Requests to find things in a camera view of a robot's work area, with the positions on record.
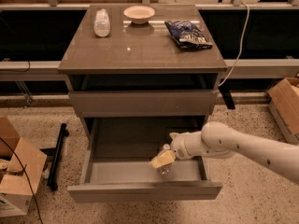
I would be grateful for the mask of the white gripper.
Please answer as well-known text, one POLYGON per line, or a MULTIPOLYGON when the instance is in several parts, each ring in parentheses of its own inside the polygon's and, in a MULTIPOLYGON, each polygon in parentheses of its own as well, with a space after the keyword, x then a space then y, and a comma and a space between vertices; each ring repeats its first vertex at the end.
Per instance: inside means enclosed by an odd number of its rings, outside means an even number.
POLYGON ((175 159, 189 160, 193 157, 206 154, 207 146, 202 141, 201 133, 170 133, 172 139, 171 150, 163 150, 154 157, 150 164, 153 168, 158 169, 171 164, 175 159))

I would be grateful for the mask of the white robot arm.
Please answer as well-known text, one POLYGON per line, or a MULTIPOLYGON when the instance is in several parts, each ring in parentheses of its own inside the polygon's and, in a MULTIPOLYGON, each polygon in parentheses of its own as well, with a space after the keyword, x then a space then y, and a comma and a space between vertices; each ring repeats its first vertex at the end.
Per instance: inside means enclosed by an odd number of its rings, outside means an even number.
POLYGON ((299 183, 299 146, 241 133, 217 121, 208 122, 198 132, 169 135, 171 143, 150 161, 156 170, 175 160, 189 160, 199 156, 221 159, 238 153, 299 183))

